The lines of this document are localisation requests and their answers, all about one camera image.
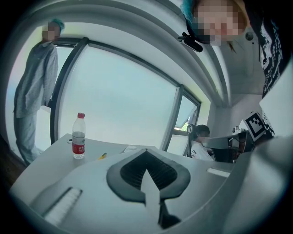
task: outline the pants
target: pants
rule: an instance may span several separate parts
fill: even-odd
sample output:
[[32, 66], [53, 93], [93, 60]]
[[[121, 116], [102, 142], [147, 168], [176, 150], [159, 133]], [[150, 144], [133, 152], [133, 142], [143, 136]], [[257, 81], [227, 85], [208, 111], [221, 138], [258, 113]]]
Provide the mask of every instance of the pants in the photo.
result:
[[35, 146], [36, 124], [37, 113], [24, 118], [16, 118], [14, 113], [16, 144], [26, 165], [30, 165], [41, 154]]

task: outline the floor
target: floor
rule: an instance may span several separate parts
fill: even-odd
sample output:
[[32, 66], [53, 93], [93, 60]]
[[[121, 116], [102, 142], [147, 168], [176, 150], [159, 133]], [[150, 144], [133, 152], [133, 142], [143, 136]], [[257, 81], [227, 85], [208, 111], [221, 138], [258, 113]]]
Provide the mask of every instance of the floor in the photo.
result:
[[7, 143], [0, 137], [0, 174], [6, 190], [11, 188], [25, 168], [23, 161], [10, 152]]

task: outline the window frame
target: window frame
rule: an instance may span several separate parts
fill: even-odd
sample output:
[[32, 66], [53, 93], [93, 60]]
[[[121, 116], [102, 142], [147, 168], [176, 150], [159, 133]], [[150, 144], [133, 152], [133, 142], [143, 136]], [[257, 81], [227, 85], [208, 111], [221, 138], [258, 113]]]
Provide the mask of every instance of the window frame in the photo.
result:
[[66, 80], [70, 74], [71, 69], [74, 67], [76, 61], [78, 60], [79, 56], [81, 55], [82, 51], [86, 48], [86, 46], [91, 46], [94, 48], [102, 49], [109, 51], [111, 53], [120, 55], [124, 58], [127, 58], [139, 65], [151, 70], [152, 72], [156, 73], [157, 75], [161, 76], [171, 84], [177, 87], [175, 99], [173, 103], [173, 108], [170, 113], [170, 118], [168, 120], [168, 127], [165, 131], [164, 139], [162, 141], [161, 150], [167, 151], [168, 146], [170, 144], [172, 135], [182, 135], [186, 134], [187, 132], [175, 130], [175, 124], [178, 118], [178, 113], [181, 105], [182, 97], [185, 96], [191, 102], [193, 102], [197, 106], [196, 113], [190, 118], [195, 123], [198, 119], [198, 113], [200, 109], [201, 103], [196, 100], [196, 98], [181, 84], [175, 81], [172, 77], [161, 71], [159, 68], [155, 67], [151, 63], [137, 57], [134, 54], [131, 54], [125, 50], [116, 48], [114, 46], [100, 43], [96, 41], [89, 40], [87, 37], [84, 38], [64, 38], [61, 37], [57, 41], [53, 42], [56, 46], [61, 47], [72, 47], [73, 50], [69, 54], [68, 58], [64, 62], [64, 65], [60, 71], [60, 74], [57, 78], [56, 85], [54, 88], [54, 92], [52, 94], [52, 103], [51, 103], [51, 116], [50, 116], [50, 137], [51, 137], [51, 144], [55, 143], [58, 140], [58, 124], [59, 124], [59, 108], [60, 108], [60, 101], [61, 96], [63, 93], [64, 85]]

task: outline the blue hair cap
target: blue hair cap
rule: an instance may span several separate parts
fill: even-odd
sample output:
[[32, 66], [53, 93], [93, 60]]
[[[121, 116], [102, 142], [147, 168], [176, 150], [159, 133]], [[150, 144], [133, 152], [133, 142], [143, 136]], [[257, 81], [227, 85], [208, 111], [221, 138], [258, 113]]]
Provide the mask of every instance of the blue hair cap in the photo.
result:
[[55, 22], [56, 24], [59, 25], [59, 27], [60, 27], [60, 34], [64, 31], [65, 25], [64, 25], [64, 23], [61, 20], [59, 20], [59, 19], [52, 19], [51, 22]]
[[193, 21], [193, 14], [192, 14], [192, 3], [193, 0], [183, 0], [183, 3], [180, 6], [182, 13], [184, 14], [185, 18], [187, 19], [189, 25], [192, 25]]

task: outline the plastic bottle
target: plastic bottle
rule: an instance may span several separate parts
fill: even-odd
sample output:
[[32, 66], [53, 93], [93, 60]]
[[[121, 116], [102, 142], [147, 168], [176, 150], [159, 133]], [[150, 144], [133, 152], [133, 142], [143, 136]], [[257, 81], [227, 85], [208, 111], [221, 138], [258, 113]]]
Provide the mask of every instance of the plastic bottle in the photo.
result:
[[86, 123], [84, 113], [78, 113], [72, 128], [72, 152], [75, 159], [83, 159], [85, 154]]

